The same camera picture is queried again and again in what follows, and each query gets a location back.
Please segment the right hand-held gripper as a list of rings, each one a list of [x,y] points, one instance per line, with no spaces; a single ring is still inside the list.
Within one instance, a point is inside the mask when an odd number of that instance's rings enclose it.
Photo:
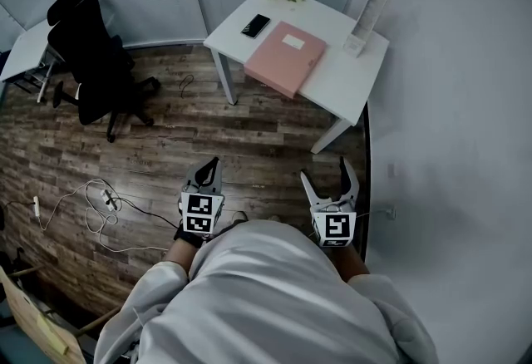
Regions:
[[[347,247],[354,238],[357,212],[355,200],[359,192],[359,182],[352,165],[340,157],[340,200],[332,202],[330,197],[322,197],[314,189],[311,179],[304,170],[300,178],[311,205],[310,212],[316,241],[320,247]]]

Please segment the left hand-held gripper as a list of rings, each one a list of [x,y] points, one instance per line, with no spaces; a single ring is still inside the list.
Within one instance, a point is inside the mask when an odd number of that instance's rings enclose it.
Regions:
[[[224,205],[224,196],[209,190],[221,190],[221,171],[218,157],[199,162],[188,170],[187,185],[181,192],[179,202],[185,232],[201,236],[214,232]]]

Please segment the person's left hand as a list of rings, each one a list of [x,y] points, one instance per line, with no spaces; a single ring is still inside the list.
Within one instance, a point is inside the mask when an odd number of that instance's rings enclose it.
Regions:
[[[201,248],[207,238],[202,235],[185,231],[183,225],[180,225],[174,235],[174,241],[183,240],[195,248]]]

